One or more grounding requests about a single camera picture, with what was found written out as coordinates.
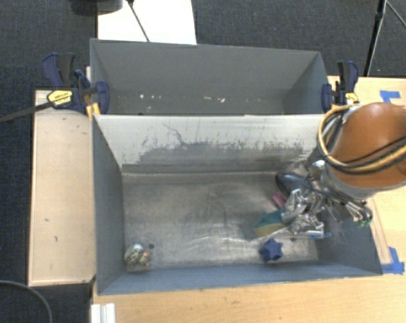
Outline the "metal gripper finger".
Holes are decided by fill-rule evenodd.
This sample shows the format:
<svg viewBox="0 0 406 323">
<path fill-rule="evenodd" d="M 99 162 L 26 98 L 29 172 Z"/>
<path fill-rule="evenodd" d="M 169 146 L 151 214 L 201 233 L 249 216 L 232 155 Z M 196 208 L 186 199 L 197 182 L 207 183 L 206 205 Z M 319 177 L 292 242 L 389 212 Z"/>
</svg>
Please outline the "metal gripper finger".
<svg viewBox="0 0 406 323">
<path fill-rule="evenodd" d="M 302 190 L 293 190 L 283 206 L 281 221 L 283 223 L 291 223 L 295 218 L 304 212 L 306 206 L 306 197 L 303 195 Z"/>
<path fill-rule="evenodd" d="M 294 219 L 288 231 L 300 238 L 323 238 L 325 225 L 316 215 L 301 215 Z"/>
</svg>

